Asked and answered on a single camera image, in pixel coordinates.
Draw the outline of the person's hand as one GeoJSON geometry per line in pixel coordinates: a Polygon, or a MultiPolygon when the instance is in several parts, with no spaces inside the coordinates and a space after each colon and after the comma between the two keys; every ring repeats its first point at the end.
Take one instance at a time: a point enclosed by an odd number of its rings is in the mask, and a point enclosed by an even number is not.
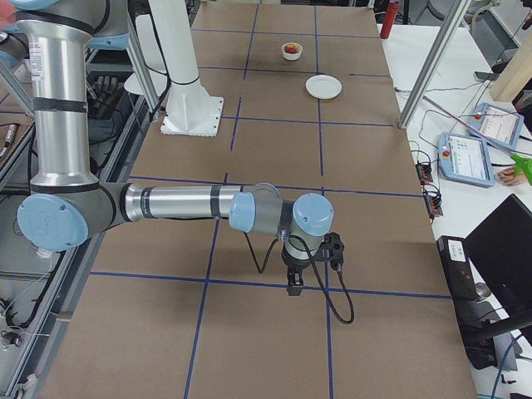
{"type": "Polygon", "coordinates": [[[515,167],[511,166],[497,173],[499,181],[508,186],[527,184],[528,179],[523,172],[517,174],[515,167]]]}

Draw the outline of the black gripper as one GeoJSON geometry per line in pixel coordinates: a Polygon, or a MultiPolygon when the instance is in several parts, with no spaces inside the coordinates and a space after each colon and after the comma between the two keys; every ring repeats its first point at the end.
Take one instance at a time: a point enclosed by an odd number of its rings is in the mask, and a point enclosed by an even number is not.
{"type": "Polygon", "coordinates": [[[313,262],[322,262],[320,254],[309,258],[306,251],[298,251],[291,246],[284,245],[281,253],[282,260],[287,267],[287,292],[289,296],[299,296],[304,288],[301,273],[313,262]]]}

